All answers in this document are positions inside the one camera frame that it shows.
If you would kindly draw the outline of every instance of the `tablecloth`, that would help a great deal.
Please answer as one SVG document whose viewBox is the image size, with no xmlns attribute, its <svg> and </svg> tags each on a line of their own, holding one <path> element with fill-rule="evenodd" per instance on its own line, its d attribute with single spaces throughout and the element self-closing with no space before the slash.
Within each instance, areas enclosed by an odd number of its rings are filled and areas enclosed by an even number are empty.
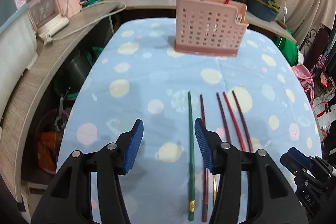
<svg viewBox="0 0 336 224">
<path fill-rule="evenodd" d="M 216 92 L 235 91 L 249 128 L 253 149 L 264 148 L 290 184 L 293 176 L 280 156 L 295 146 L 305 155 L 321 156 L 320 139 L 309 101 L 290 66 L 273 42 L 247 30 L 238 57 L 220 58 L 175 52 L 175 19 L 154 18 L 123 24 L 90 71 L 65 129 L 58 169 L 74 150 L 89 153 L 117 140 L 135 120 L 144 123 L 143 140 L 133 169 L 120 177 L 131 223 L 188 223 L 188 91 L 194 120 L 201 116 L 203 94 L 208 130 L 224 140 Z M 221 97 L 231 133 L 235 129 Z M 202 157 L 195 143 L 196 207 L 201 223 Z M 241 213 L 247 206 L 243 176 Z M 92 209 L 99 222 L 96 174 L 92 174 Z M 209 214 L 212 211 L 209 180 Z"/>
</svg>

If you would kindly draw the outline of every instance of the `basket base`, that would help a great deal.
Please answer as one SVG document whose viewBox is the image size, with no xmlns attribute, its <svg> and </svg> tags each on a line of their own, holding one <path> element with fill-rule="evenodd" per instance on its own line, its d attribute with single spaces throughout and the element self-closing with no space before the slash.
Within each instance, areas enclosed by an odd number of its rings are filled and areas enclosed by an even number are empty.
<svg viewBox="0 0 336 224">
<path fill-rule="evenodd" d="M 189 54 L 197 55 L 208 55 L 208 56 L 224 56 L 224 57 L 237 57 L 238 49 L 227 49 L 227 48 L 204 48 L 196 46 L 184 46 L 174 43 L 174 50 L 176 52 L 183 52 Z"/>
</svg>

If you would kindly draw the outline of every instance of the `light blue tablecloth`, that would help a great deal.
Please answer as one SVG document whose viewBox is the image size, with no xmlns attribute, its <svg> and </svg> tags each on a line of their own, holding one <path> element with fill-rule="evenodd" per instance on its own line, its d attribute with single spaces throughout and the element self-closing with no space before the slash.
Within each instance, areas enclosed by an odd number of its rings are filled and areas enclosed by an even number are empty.
<svg viewBox="0 0 336 224">
<path fill-rule="evenodd" d="M 63 137 L 58 168 L 74 150 L 100 150 L 129 131 L 135 120 L 144 134 L 134 168 L 120 177 L 132 224 L 188 223 L 188 96 L 193 118 L 201 116 L 203 94 L 206 126 L 224 140 L 216 92 L 226 91 L 234 109 L 235 90 L 249 128 L 253 148 L 264 148 L 285 174 L 280 156 L 295 146 L 305 155 L 321 156 L 320 139 L 307 97 L 273 42 L 247 30 L 237 58 L 215 58 L 174 52 L 175 19 L 135 20 L 112 37 L 86 79 Z M 233 145 L 236 132 L 223 96 Z M 202 157 L 195 143 L 196 209 L 201 223 Z M 209 214 L 212 179 L 209 180 Z M 96 175 L 92 175 L 92 207 L 97 208 Z M 246 211 L 243 178 L 240 221 Z"/>
</svg>

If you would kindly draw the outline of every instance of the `metal screw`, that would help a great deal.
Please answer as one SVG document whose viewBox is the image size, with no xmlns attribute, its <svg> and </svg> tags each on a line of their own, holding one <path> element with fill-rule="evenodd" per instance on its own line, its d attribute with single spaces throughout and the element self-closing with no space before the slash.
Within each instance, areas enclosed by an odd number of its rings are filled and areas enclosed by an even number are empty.
<svg viewBox="0 0 336 224">
<path fill-rule="evenodd" d="M 81 152 L 78 151 L 78 150 L 73 151 L 73 152 L 71 153 L 71 155 L 72 155 L 74 158 L 78 158 L 78 157 L 80 156 L 80 154 L 81 154 Z"/>
<path fill-rule="evenodd" d="M 223 148 L 223 149 L 229 149 L 229 148 L 231 147 L 231 145 L 230 145 L 229 143 L 227 143 L 227 142 L 222 142 L 222 143 L 220 144 L 220 146 L 221 146 L 221 148 Z"/>
<path fill-rule="evenodd" d="M 259 149 L 258 154 L 259 154 L 259 156 L 265 157 L 267 155 L 267 152 L 263 149 Z"/>
<path fill-rule="evenodd" d="M 114 149 L 117 148 L 117 144 L 116 143 L 109 143 L 108 146 L 107 146 L 107 148 L 109 150 L 114 150 Z"/>
</svg>

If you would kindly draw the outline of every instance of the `pink plastic basket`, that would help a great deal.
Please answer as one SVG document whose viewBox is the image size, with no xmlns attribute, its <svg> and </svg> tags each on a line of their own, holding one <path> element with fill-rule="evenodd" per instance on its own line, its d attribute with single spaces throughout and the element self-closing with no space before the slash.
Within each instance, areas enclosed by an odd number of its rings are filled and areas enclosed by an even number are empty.
<svg viewBox="0 0 336 224">
<path fill-rule="evenodd" d="M 176 0 L 177 52 L 237 56 L 248 23 L 246 5 L 231 0 Z"/>
</svg>

